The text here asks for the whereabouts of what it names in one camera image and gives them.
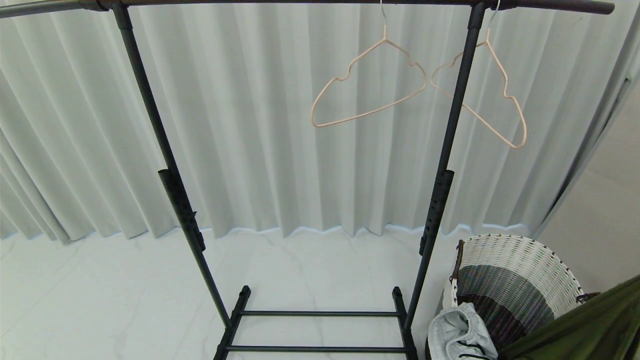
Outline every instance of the pink metal hanger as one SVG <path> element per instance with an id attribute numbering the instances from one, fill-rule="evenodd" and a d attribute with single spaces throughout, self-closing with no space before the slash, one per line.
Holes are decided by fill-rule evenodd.
<path id="1" fill-rule="evenodd" d="M 364 53 L 358 55 L 355 59 L 351 60 L 351 63 L 349 64 L 349 69 L 347 70 L 347 74 L 343 78 L 333 78 L 333 79 L 331 79 L 324 86 L 324 88 L 322 89 L 320 94 L 318 94 L 318 96 L 316 97 L 316 100 L 314 101 L 313 105 L 311 106 L 311 123 L 315 127 L 325 127 L 325 126 L 330 126 L 330 125 L 336 125 L 336 124 L 340 124 L 341 122 L 347 122 L 347 121 L 350 121 L 350 120 L 355 120 L 355 119 L 359 119 L 361 117 L 365 117 L 367 115 L 371 115 L 373 113 L 377 113 L 378 111 L 382 111 L 384 109 L 390 108 L 393 105 L 396 105 L 396 104 L 398 104 L 400 102 L 403 102 L 403 101 L 409 99 L 410 97 L 413 97 L 414 95 L 417 95 L 419 92 L 423 91 L 424 88 L 427 86 L 427 73 L 424 71 L 422 66 L 417 61 L 413 62 L 411 60 L 411 54 L 409 54 L 409 52 L 407 50 L 403 49 L 400 45 L 397 45 L 396 43 L 394 43 L 393 41 L 391 41 L 391 40 L 389 40 L 387 38 L 387 16 L 385 15 L 385 9 L 384 8 L 382 8 L 382 16 L 385 19 L 385 27 L 384 27 L 384 31 L 383 31 L 382 40 L 380 40 L 379 42 L 376 42 L 372 47 L 368 48 Z M 324 95 L 326 90 L 329 88 L 329 86 L 331 86 L 331 84 L 333 84 L 336 81 L 345 81 L 345 80 L 347 80 L 349 78 L 349 76 L 351 75 L 351 68 L 353 68 L 353 65 L 355 65 L 355 63 L 360 61 L 363 57 L 367 56 L 367 54 L 369 54 L 371 51 L 373 51 L 373 49 L 377 48 L 378 46 L 380 46 L 382 44 L 389 44 L 389 45 L 395 47 L 396 49 L 400 50 L 402 53 L 404 53 L 406 55 L 410 67 L 417 66 L 418 69 L 420 69 L 420 71 L 422 72 L 422 75 L 424 77 L 424 82 L 422 84 L 422 87 L 419 88 L 417 91 L 411 93 L 410 95 L 407 95 L 407 96 L 403 97 L 402 99 L 396 100 L 396 101 L 394 101 L 394 102 L 392 102 L 390 104 L 384 105 L 381 108 L 378 108 L 378 109 L 375 109 L 375 110 L 371 110 L 371 111 L 368 111 L 366 113 L 362 113 L 362 114 L 355 115 L 355 116 L 352 116 L 352 117 L 348 117 L 348 118 L 342 119 L 342 120 L 336 120 L 336 121 L 327 122 L 327 123 L 324 123 L 324 124 L 316 123 L 316 118 L 315 118 L 316 106 L 317 106 L 318 101 L 320 100 L 320 98 L 322 98 L 322 96 Z"/>
<path id="2" fill-rule="evenodd" d="M 499 7 L 500 7 L 500 0 L 498 0 L 498 5 L 496 6 L 495 11 L 491 16 L 491 20 L 489 20 L 489 27 L 486 30 L 486 39 L 483 42 L 477 44 L 476 47 L 481 47 L 483 45 L 486 45 L 486 47 L 489 49 L 489 52 L 491 53 L 492 58 L 495 60 L 495 63 L 498 65 L 498 68 L 500 68 L 500 71 L 502 72 L 502 76 L 504 77 L 504 89 L 502 91 L 502 96 L 513 101 L 513 104 L 515 104 L 516 106 L 516 111 L 518 112 L 518 116 L 520 117 L 520 123 L 522 124 L 522 141 L 520 142 L 519 145 L 513 145 L 513 143 L 511 143 L 504 136 L 502 136 L 496 129 L 493 128 L 493 126 L 489 125 L 489 123 L 485 119 L 483 119 L 482 116 L 478 115 L 478 113 L 475 112 L 472 108 L 467 106 L 465 103 L 463 103 L 462 106 L 464 106 L 465 109 L 471 112 L 471 114 L 473 114 L 478 120 L 483 122 L 483 124 L 486 125 L 489 128 L 489 130 L 493 131 L 493 133 L 496 134 L 503 142 L 505 142 L 507 145 L 509 145 L 514 149 L 519 149 L 524 146 L 525 142 L 527 142 L 527 122 L 524 119 L 524 114 L 522 113 L 522 109 L 520 108 L 520 103 L 518 102 L 518 99 L 516 99 L 515 96 L 507 95 L 507 86 L 509 84 L 509 76 L 507 76 L 507 72 L 504 70 L 502 63 L 498 59 L 498 56 L 495 54 L 495 51 L 493 50 L 493 46 L 491 46 L 491 42 L 489 41 L 489 36 L 491 33 L 491 22 L 493 21 L 495 14 L 498 12 Z M 434 82 L 434 79 L 436 77 L 436 74 L 438 74 L 438 71 L 440 71 L 440 69 L 442 69 L 443 67 L 453 67 L 460 56 L 462 56 L 462 53 L 456 55 L 456 57 L 453 58 L 452 62 L 439 66 L 439 68 L 437 68 L 433 72 L 433 75 L 431 75 L 431 85 L 452 99 L 453 99 L 453 95 L 450 92 L 436 85 Z"/>

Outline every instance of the tile floor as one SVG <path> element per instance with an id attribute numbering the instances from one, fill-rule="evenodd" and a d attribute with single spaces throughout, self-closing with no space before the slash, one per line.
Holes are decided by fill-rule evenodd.
<path id="1" fill-rule="evenodd" d="M 436 244 L 413 325 L 423 355 L 427 325 L 449 276 L 456 230 Z M 409 303 L 421 230 L 203 231 L 204 252 L 230 311 L 243 285 L 247 309 L 392 311 L 399 286 Z M 182 232 L 89 236 L 70 245 L 14 235 L 1 243 L 2 360 L 212 359 L 223 333 Z M 394 318 L 245 318 L 237 345 L 402 346 Z M 229 359 L 358 359 L 349 354 L 235 353 Z M 372 355 L 367 359 L 404 359 Z"/>

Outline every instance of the beige wall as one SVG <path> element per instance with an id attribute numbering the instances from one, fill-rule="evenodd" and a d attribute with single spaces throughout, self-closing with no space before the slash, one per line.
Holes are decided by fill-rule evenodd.
<path id="1" fill-rule="evenodd" d="M 640 274 L 640 86 L 629 91 L 537 240 L 558 254 L 585 292 Z"/>

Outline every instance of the wire hanger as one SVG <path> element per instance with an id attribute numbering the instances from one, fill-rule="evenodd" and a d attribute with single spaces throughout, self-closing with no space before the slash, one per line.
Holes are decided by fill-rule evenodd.
<path id="1" fill-rule="evenodd" d="M 384 109 L 390 108 L 393 105 L 396 105 L 400 102 L 403 102 L 407 99 L 409 99 L 410 97 L 417 95 L 419 92 L 423 91 L 424 88 L 427 86 L 427 73 L 424 71 L 424 69 L 422 68 L 422 66 L 416 61 L 416 62 L 412 62 L 411 60 L 411 55 L 409 54 L 409 52 L 405 49 L 403 49 L 400 45 L 397 45 L 396 43 L 394 43 L 393 41 L 389 40 L 387 38 L 387 15 L 385 14 L 385 8 L 382 5 L 382 0 L 380 0 L 380 8 L 382 9 L 382 16 L 385 19 L 385 27 L 384 27 L 384 31 L 383 31 L 383 36 L 382 36 L 382 40 L 380 40 L 379 42 L 376 42 L 372 47 L 368 48 L 364 53 L 358 55 L 355 59 L 351 60 L 351 63 L 349 64 L 349 69 L 347 70 L 347 74 L 343 77 L 343 78 L 333 78 L 331 79 L 327 85 L 324 86 L 324 88 L 322 89 L 322 91 L 320 92 L 320 94 L 318 94 L 318 96 L 316 97 L 316 100 L 314 101 L 314 104 L 311 106 L 311 123 L 315 126 L 315 127 L 325 127 L 325 126 L 330 126 L 330 125 L 336 125 L 336 124 L 340 124 L 341 122 L 347 122 L 350 120 L 355 120 L 355 119 L 359 119 L 361 117 L 365 117 L 367 115 L 371 115 L 373 113 L 377 113 L 378 111 L 382 111 Z M 371 110 L 368 111 L 366 113 L 362 113 L 359 115 L 355 115 L 352 117 L 348 117 L 346 119 L 342 119 L 342 120 L 336 120 L 336 121 L 332 121 L 332 122 L 327 122 L 325 124 L 318 124 L 316 123 L 316 118 L 315 118 L 315 112 L 316 112 L 316 105 L 318 104 L 318 101 L 320 100 L 320 98 L 324 95 L 324 93 L 326 92 L 326 90 L 329 88 L 329 86 L 331 86 L 331 84 L 333 84 L 335 81 L 345 81 L 349 78 L 349 76 L 351 75 L 351 68 L 353 68 L 353 65 L 355 65 L 355 63 L 357 63 L 358 61 L 360 61 L 363 57 L 365 57 L 367 54 L 369 54 L 371 51 L 373 51 L 373 49 L 377 48 L 378 46 L 382 45 L 382 44 L 389 44 L 393 47 L 395 47 L 396 49 L 402 51 L 408 61 L 409 61 L 409 67 L 414 67 L 417 66 L 418 69 L 420 69 L 420 71 L 422 72 L 422 75 L 424 76 L 424 82 L 422 84 L 422 87 L 420 89 L 418 89 L 416 92 L 407 95 L 405 97 L 403 97 L 400 100 L 396 100 L 388 105 L 384 105 L 381 108 L 375 109 L 375 110 Z"/>
<path id="2" fill-rule="evenodd" d="M 527 122 L 524 119 L 524 114 L 522 113 L 522 109 L 520 108 L 520 103 L 518 102 L 518 99 L 516 99 L 515 96 L 507 95 L 507 86 L 509 84 L 509 77 L 507 76 L 507 72 L 504 70 L 504 67 L 502 66 L 500 60 L 498 60 L 498 56 L 495 54 L 495 51 L 493 50 L 493 46 L 489 41 L 489 36 L 491 34 L 491 23 L 493 21 L 493 18 L 495 17 L 495 14 L 498 13 L 499 8 L 500 8 L 500 0 L 498 0 L 498 4 L 495 7 L 495 11 L 491 16 L 491 19 L 489 20 L 489 26 L 486 30 L 486 39 L 483 42 L 477 44 L 476 48 L 486 45 L 487 48 L 489 49 L 489 52 L 491 52 L 492 58 L 495 60 L 496 64 L 498 64 L 498 68 L 500 68 L 500 71 L 502 72 L 502 76 L 504 77 L 504 90 L 502 91 L 502 96 L 504 96 L 506 99 L 511 99 L 513 101 L 513 103 L 516 106 L 516 110 L 518 111 L 518 115 L 520 116 L 520 122 L 522 123 L 522 141 L 520 142 L 520 145 L 513 145 L 513 143 L 511 143 L 504 136 L 502 136 L 498 131 L 496 131 L 496 129 L 493 128 L 493 126 L 489 125 L 489 123 L 485 119 L 483 119 L 482 116 L 478 115 L 478 113 L 476 113 L 472 108 L 467 106 L 465 103 L 463 103 L 462 106 L 464 106 L 465 109 L 471 112 L 478 120 L 483 122 L 483 124 L 486 125 L 489 128 L 489 130 L 493 131 L 493 133 L 496 134 L 503 142 L 505 142 L 507 145 L 509 145 L 514 149 L 519 149 L 524 146 L 525 142 L 527 142 Z M 433 75 L 431 75 L 431 85 L 436 89 L 438 89 L 443 94 L 445 94 L 446 96 L 449 96 L 450 98 L 453 98 L 453 95 L 447 92 L 446 90 L 440 88 L 438 85 L 436 85 L 434 83 L 434 79 L 438 74 L 438 71 L 440 71 L 440 69 L 442 69 L 443 67 L 453 67 L 460 56 L 462 56 L 462 53 L 456 55 L 456 57 L 453 58 L 452 62 L 441 65 L 439 68 L 437 68 L 433 72 Z"/>

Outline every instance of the dark green cloth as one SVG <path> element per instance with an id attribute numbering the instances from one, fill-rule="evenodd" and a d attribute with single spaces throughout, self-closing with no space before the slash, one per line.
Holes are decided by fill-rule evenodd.
<path id="1" fill-rule="evenodd" d="M 640 275 L 499 350 L 500 360 L 632 360 L 640 343 Z"/>

